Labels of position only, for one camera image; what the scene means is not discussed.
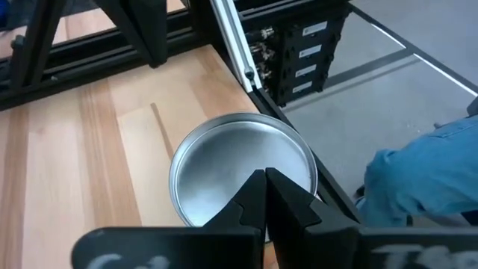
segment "person's leg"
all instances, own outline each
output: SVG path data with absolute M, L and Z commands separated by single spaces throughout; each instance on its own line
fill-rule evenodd
M 7 26 L 8 8 L 10 3 L 7 0 L 0 0 L 0 28 Z
M 478 117 L 447 124 L 400 151 L 382 150 L 367 166 L 368 226 L 405 226 L 409 214 L 478 209 Z

